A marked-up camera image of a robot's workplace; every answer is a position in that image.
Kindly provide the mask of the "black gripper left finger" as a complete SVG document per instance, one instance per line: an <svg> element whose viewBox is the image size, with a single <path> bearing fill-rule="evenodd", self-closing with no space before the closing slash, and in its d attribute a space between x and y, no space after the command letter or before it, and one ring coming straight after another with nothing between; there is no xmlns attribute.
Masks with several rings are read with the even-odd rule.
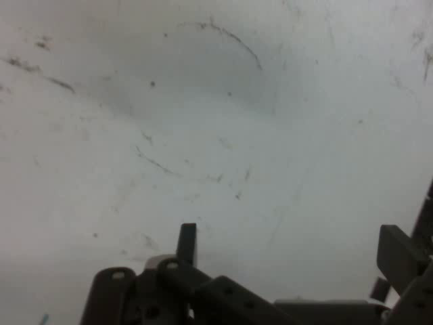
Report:
<svg viewBox="0 0 433 325"><path fill-rule="evenodd" d="M184 223L175 254L155 257L141 274L100 271L81 324L299 324L232 279L200 271L196 246L196 224Z"/></svg>

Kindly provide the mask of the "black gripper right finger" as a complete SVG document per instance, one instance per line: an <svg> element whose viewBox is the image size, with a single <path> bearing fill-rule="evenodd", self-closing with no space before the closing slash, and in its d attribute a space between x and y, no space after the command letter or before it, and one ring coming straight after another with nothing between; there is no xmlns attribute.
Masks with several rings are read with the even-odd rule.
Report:
<svg viewBox="0 0 433 325"><path fill-rule="evenodd" d="M432 323L432 259L396 225L382 225L377 266L399 300L383 324Z"/></svg>

